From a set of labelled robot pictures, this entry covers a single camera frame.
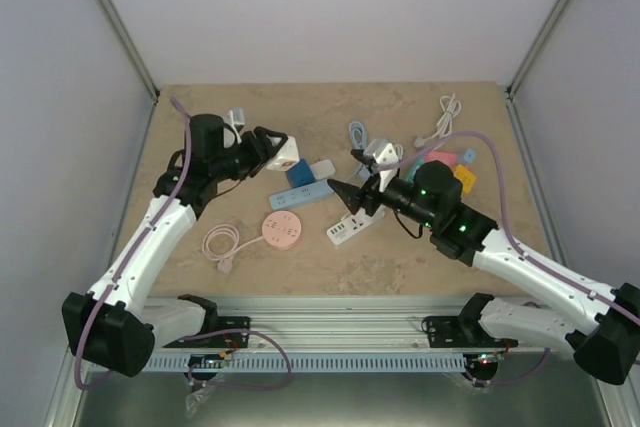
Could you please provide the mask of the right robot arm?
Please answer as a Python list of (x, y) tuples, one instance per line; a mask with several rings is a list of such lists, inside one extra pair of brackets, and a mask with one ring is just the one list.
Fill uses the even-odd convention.
[(361, 150), (353, 155), (371, 169), (369, 179), (362, 186), (328, 182), (351, 213), (387, 207), (428, 229), (445, 257), (500, 277), (544, 305), (536, 309), (475, 294), (459, 314), (464, 342), (523, 341), (571, 356), (599, 381), (626, 381), (639, 360), (638, 287), (614, 288), (584, 277), (521, 243), (505, 224), (462, 202), (461, 181), (440, 161), (422, 164), (412, 180), (404, 180)]

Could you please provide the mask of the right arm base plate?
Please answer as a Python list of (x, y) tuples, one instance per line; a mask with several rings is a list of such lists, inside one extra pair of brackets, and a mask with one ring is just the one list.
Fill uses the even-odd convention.
[(458, 316), (427, 316), (421, 321), (431, 348), (507, 349), (519, 345), (515, 339), (492, 337), (478, 322), (465, 324)]

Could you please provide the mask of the yellow cube socket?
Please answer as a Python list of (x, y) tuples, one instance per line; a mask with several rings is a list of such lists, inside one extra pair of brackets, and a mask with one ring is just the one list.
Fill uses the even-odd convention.
[(462, 164), (454, 167), (453, 175), (462, 185), (462, 194), (470, 194), (476, 182), (476, 175), (467, 166)]

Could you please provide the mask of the white cube socket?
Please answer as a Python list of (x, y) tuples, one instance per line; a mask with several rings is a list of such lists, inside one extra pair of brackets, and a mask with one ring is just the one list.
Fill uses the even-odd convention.
[(289, 136), (278, 148), (275, 155), (267, 162), (266, 169), (270, 171), (286, 172), (300, 161), (296, 139)]

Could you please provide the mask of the small blue charger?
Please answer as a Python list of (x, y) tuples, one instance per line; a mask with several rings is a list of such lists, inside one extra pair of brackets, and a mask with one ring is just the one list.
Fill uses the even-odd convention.
[(474, 162), (475, 158), (476, 158), (475, 150), (472, 148), (468, 148), (464, 152), (459, 154), (458, 163), (463, 165), (470, 165)]

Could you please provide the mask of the pink triangular power strip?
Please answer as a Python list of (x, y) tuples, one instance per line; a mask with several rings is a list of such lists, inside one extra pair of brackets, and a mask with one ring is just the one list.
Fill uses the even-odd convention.
[(449, 168), (454, 168), (457, 165), (458, 155), (451, 152), (443, 152), (438, 150), (432, 150), (424, 156), (424, 162), (439, 161)]

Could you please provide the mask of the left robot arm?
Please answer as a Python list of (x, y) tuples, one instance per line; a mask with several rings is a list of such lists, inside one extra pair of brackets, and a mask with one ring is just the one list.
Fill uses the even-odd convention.
[(123, 251), (85, 294), (62, 304), (74, 375), (83, 362), (133, 377), (152, 353), (180, 340), (207, 346), (218, 337), (217, 306), (185, 294), (158, 313), (144, 312), (151, 287), (181, 238), (225, 181), (242, 182), (262, 169), (294, 165), (294, 137), (264, 127), (238, 133), (215, 114), (183, 115), (184, 147), (172, 154), (149, 207)]

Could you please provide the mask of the dark blue cube socket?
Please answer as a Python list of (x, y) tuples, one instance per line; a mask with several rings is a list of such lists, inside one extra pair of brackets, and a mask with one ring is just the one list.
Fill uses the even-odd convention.
[(304, 158), (286, 171), (286, 178), (292, 189), (303, 187), (316, 181), (309, 164)]

